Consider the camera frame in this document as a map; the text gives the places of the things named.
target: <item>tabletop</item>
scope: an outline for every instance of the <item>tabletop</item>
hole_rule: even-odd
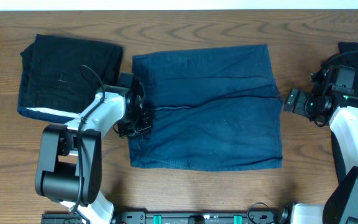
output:
[[[19,55],[36,34],[102,40],[124,46],[131,58],[161,50],[268,44],[278,89],[310,90],[310,73],[358,42],[358,11],[55,11],[0,12],[0,223],[40,223],[45,212],[65,211],[35,193],[41,134],[48,125],[19,115]],[[325,203],[337,187],[329,127],[281,114],[283,167],[244,172],[138,169],[127,141],[103,139],[101,191],[118,210],[247,210],[255,202]]]

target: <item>wood grain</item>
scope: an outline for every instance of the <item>wood grain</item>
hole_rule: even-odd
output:
[[[16,112],[19,53],[36,34],[114,42],[131,58],[161,50],[268,44],[282,93],[309,90],[310,72],[358,42],[358,11],[81,11],[0,12],[0,223],[39,223],[63,208],[34,190],[40,137],[47,123]],[[125,139],[103,140],[102,191],[119,207],[148,210],[246,210],[254,202],[279,207],[293,200],[325,203],[337,186],[329,128],[281,115],[283,168],[248,172],[136,169]]]

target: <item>white background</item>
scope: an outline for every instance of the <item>white background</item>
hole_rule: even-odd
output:
[[[0,0],[0,11],[194,9],[358,9],[358,0]]]

